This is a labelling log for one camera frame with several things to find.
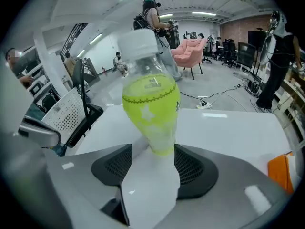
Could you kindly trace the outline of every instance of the power strip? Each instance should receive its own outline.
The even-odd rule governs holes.
[[[196,106],[197,109],[210,109],[212,108],[212,105],[209,102],[200,102],[199,105]]]

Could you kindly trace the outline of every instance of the pink armchair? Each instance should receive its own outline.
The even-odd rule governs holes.
[[[206,44],[206,39],[183,39],[178,48],[172,49],[173,59],[180,67],[191,68],[193,80],[195,80],[192,68],[199,64],[199,68],[202,73],[200,63],[202,62],[202,52]]]

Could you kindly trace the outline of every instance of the orange object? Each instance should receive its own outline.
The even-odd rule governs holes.
[[[289,162],[287,155],[292,155],[292,153],[280,155],[268,162],[268,176],[273,181],[277,182],[289,194],[292,194],[294,190],[289,175]]]

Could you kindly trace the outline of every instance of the bottle label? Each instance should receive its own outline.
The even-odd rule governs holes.
[[[122,103],[154,153],[166,156],[174,150],[180,92],[172,77],[152,74],[131,82],[123,89]]]

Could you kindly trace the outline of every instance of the black pants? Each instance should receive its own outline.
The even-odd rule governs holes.
[[[266,109],[271,109],[274,94],[280,88],[288,72],[288,69],[289,65],[287,67],[280,68],[271,63],[269,79],[262,93],[259,95],[259,99],[257,101],[259,105],[263,106]]]

